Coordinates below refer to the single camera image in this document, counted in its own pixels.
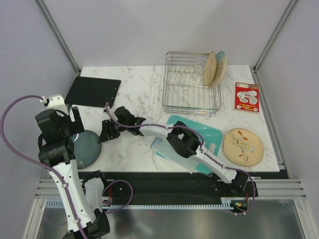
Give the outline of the blue and beige plate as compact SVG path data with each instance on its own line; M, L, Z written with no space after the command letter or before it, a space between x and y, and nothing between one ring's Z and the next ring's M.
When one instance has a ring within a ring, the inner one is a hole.
M223 51L219 51L216 55L216 70L215 70L215 75L208 85L209 87L216 87L224 77L226 67L227 67L227 57L226 54Z

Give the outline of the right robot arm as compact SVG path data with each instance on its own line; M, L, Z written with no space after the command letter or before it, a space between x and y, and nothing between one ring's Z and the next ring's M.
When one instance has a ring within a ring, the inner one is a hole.
M146 118L135 117L124 106L115 110L115 118L110 113L109 104L104 108L110 118L102 121L102 131L98 142L106 142L119 138L124 131L134 136L152 136L165 140L172 149L172 154L184 159L194 159L205 165L224 183L228 184L229 192L240 196L246 191L246 184L251 180L250 175L242 170L224 164L217 156L204 146L203 136L181 121L174 124L158 124Z

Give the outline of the dark teal plate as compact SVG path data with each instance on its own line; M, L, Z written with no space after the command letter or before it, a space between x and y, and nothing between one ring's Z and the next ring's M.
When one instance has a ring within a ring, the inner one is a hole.
M71 136L74 143L74 154L77 162L77 169L85 169L91 166L100 156L102 145L99 143L99 136L90 130Z

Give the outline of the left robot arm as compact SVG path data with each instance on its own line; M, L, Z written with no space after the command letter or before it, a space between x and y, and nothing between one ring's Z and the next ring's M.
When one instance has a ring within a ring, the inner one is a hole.
M38 158L47 166L57 186L66 218L66 239L99 239L110 232L110 224L102 209L102 196L109 192L109 183L95 171L80 181L74 142L71 136L84 131L76 107L75 121L61 110L46 109L35 116L41 130L38 137Z

